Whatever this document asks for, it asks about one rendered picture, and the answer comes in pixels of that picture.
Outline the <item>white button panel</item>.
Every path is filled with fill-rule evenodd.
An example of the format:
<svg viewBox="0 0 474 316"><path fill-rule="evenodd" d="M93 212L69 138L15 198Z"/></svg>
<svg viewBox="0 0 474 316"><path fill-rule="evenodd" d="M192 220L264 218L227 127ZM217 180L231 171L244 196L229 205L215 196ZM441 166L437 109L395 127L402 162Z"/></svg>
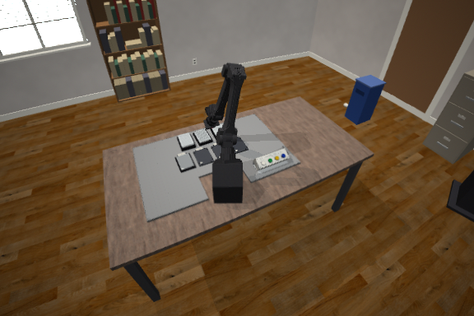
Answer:
<svg viewBox="0 0 474 316"><path fill-rule="evenodd" d="M284 146L282 147L284 149L281 149L279 151L274 151L273 153L267 154L265 156L260 156L253 160L253 166L258 171L259 174L275 169L276 167L279 167L288 163L286 161L287 159L289 159L288 152L286 151ZM277 162L280 162L280 161L282 162L276 164ZM269 166L269 165L272 165L272 166ZM264 167L267 167L267 168L260 170L261 168L264 168Z"/></svg>

